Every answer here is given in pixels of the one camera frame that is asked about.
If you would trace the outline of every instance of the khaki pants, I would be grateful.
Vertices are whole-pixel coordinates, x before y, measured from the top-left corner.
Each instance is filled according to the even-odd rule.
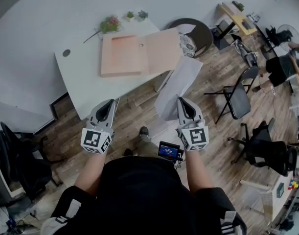
[[[137,147],[133,150],[133,156],[164,159],[158,155],[158,149],[147,135],[141,135]]]

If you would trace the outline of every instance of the fan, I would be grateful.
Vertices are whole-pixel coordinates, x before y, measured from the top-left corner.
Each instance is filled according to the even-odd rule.
[[[288,24],[283,24],[277,29],[276,36],[283,50],[289,52],[289,42],[299,44],[299,33]]]

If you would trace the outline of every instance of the black shoe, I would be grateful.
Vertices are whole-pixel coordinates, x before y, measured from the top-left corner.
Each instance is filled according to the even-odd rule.
[[[126,157],[126,156],[133,156],[133,152],[132,152],[131,149],[126,149],[123,155],[124,155],[125,157]]]
[[[261,90],[260,86],[256,86],[256,87],[253,88],[253,92],[255,92],[255,93],[260,91],[260,90]]]
[[[139,130],[139,135],[149,136],[148,128],[146,126],[141,127]]]

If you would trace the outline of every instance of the rubik's cube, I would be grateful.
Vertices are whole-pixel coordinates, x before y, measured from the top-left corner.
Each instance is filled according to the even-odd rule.
[[[298,186],[299,186],[299,184],[297,184],[297,182],[295,182],[294,179],[292,179],[288,186],[288,189],[292,190],[292,189],[298,188]]]

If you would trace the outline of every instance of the blue screen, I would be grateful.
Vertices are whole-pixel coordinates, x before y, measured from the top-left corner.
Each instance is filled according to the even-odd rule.
[[[178,154],[178,149],[161,145],[159,152],[161,155],[166,155],[168,157],[176,157]]]

